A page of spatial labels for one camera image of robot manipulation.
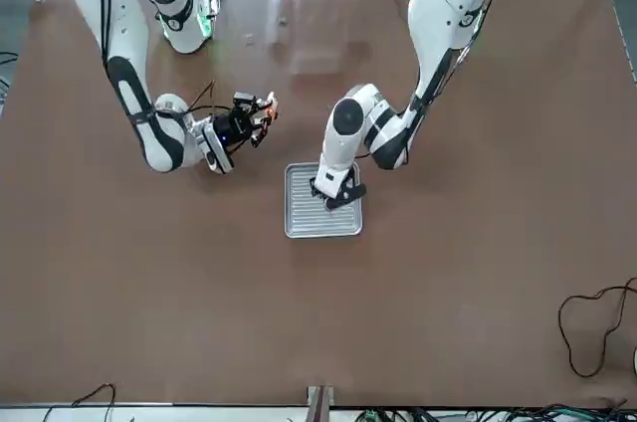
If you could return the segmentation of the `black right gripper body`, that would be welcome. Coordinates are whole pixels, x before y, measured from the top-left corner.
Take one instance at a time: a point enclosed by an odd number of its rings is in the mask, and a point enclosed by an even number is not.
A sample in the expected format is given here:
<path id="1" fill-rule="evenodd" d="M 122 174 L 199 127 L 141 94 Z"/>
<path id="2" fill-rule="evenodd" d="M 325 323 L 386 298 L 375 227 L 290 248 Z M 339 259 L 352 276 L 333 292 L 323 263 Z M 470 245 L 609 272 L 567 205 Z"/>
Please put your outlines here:
<path id="1" fill-rule="evenodd" d="M 213 121 L 214 131 L 223 146 L 231 146 L 250 138 L 252 124 L 242 111 L 230 111 L 217 115 Z"/>

